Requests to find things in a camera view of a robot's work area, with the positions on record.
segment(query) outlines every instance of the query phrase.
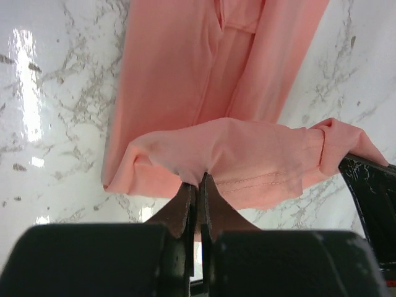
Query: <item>pink pants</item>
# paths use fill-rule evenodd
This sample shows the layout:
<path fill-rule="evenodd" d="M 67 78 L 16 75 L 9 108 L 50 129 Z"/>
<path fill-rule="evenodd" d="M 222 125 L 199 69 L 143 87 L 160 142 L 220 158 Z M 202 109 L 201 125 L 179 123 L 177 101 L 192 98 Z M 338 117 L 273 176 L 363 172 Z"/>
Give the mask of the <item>pink pants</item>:
<path fill-rule="evenodd" d="M 268 208 L 352 152 L 387 165 L 330 119 L 275 124 L 328 0 L 135 0 L 103 184 L 173 197 L 206 171 L 237 209 Z"/>

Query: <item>stitching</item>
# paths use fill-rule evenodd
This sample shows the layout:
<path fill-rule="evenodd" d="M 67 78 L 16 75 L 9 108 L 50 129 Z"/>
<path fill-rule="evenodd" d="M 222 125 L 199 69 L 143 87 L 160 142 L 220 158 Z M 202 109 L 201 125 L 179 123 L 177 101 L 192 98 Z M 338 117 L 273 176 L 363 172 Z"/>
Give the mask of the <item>stitching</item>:
<path fill-rule="evenodd" d="M 313 147 L 318 147 L 318 146 L 320 146 L 320 145 L 312 145 L 312 146 L 310 146 L 310 147 L 306 147 L 306 148 L 302 149 L 301 151 L 303 152 L 303 151 L 305 151 L 305 150 L 307 150 L 307 149 L 311 149 L 311 148 L 313 148 Z M 283 174 L 286 174 L 286 171 L 261 174 L 261 175 L 257 175 L 257 176 L 252 177 L 252 178 L 240 179 L 240 180 L 238 180 L 238 181 L 222 181 L 222 182 L 216 183 L 216 185 L 217 185 L 217 186 L 222 186 L 222 185 L 227 185 L 227 184 L 240 184 L 240 183 L 243 183 L 244 181 L 252 181 L 252 180 L 254 180 L 254 179 L 263 178 L 264 176 L 278 176 L 278 175 L 283 175 Z"/>
<path fill-rule="evenodd" d="M 280 143 L 280 141 L 279 141 L 279 137 L 278 137 L 278 134 L 277 134 L 277 131 L 275 130 L 275 126 L 272 126 L 272 131 L 273 131 L 273 134 L 274 134 L 274 136 L 275 136 L 275 138 L 277 139 L 277 143 L 278 143 L 278 145 L 279 145 L 279 149 L 280 149 L 280 153 L 281 153 L 281 155 L 282 156 L 284 156 L 285 155 L 285 151 L 282 149 L 283 147 L 282 147 L 282 145 L 281 145 L 281 143 Z M 289 194 L 289 188 L 287 187 L 287 196 L 289 197 L 290 196 L 290 194 Z"/>
<path fill-rule="evenodd" d="M 239 183 L 243 183 L 244 181 L 252 181 L 253 179 L 262 178 L 264 176 L 273 176 L 273 175 L 276 176 L 276 175 L 281 175 L 281 174 L 285 174 L 285 173 L 286 173 L 286 171 L 284 171 L 284 172 L 266 173 L 266 174 L 255 176 L 253 178 L 241 179 L 239 181 L 228 181 L 228 182 L 224 181 L 224 182 L 218 183 L 217 185 L 219 186 L 221 184 L 239 184 Z"/>
<path fill-rule="evenodd" d="M 238 191 L 242 191 L 242 190 L 245 190 L 245 189 L 251 189 L 251 188 L 253 188 L 253 187 L 265 186 L 265 185 L 267 185 L 267 184 L 284 184 L 285 182 L 287 182 L 287 181 L 289 181 L 289 180 L 291 180 L 291 178 L 290 178 L 290 179 L 287 179 L 287 180 L 285 180 L 285 181 L 280 181 L 279 183 L 263 183 L 263 184 L 256 184 L 256 185 L 254 185 L 254 186 L 241 187 L 241 188 L 235 189 L 235 190 L 223 191 L 223 192 L 221 192 L 221 194 L 232 193 L 232 192 L 238 192 Z"/>

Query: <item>pink fabric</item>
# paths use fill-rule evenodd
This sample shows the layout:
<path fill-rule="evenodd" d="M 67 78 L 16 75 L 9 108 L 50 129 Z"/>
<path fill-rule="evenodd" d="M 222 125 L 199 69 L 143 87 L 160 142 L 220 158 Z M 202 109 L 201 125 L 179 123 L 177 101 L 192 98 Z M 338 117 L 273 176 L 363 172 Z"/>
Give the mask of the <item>pink fabric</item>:
<path fill-rule="evenodd" d="M 131 1 L 105 189 L 173 197 L 208 171 L 237 209 L 268 208 L 349 151 L 385 165 L 362 130 L 334 119 L 274 124 L 327 2 Z"/>
<path fill-rule="evenodd" d="M 348 152 L 388 165 L 363 130 L 336 119 L 311 129 L 216 119 L 132 141 L 108 190 L 173 197 L 180 179 L 198 185 L 209 172 L 236 209 L 267 209 L 337 173 Z"/>

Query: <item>white marble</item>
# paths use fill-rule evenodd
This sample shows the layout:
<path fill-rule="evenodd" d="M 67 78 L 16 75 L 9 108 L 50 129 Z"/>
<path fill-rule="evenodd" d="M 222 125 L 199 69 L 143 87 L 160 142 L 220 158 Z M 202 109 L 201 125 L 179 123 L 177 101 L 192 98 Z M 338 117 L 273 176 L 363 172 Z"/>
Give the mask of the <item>white marble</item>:
<path fill-rule="evenodd" d="M 0 267 L 34 224 L 144 222 L 166 203 L 107 194 L 100 184 L 128 6 L 0 3 Z M 330 0 L 280 122 L 333 116 L 364 128 L 396 163 L 395 15 L 394 0 Z M 361 233 L 339 176 L 272 210 L 242 213 L 261 228 Z"/>

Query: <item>pink garment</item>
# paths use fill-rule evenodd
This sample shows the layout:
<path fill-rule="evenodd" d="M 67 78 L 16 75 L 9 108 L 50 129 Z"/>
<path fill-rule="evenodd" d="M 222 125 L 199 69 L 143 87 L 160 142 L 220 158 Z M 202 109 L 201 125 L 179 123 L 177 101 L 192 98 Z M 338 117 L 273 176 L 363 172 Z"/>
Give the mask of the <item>pink garment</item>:
<path fill-rule="evenodd" d="M 105 189 L 173 197 L 207 171 L 237 209 L 268 208 L 349 151 L 385 165 L 358 128 L 274 124 L 327 2 L 131 1 Z"/>
<path fill-rule="evenodd" d="M 216 119 L 132 141 L 107 190 L 173 197 L 180 179 L 198 185 L 209 172 L 234 208 L 267 209 L 337 173 L 348 152 L 388 165 L 363 130 L 336 119 L 310 129 Z"/>

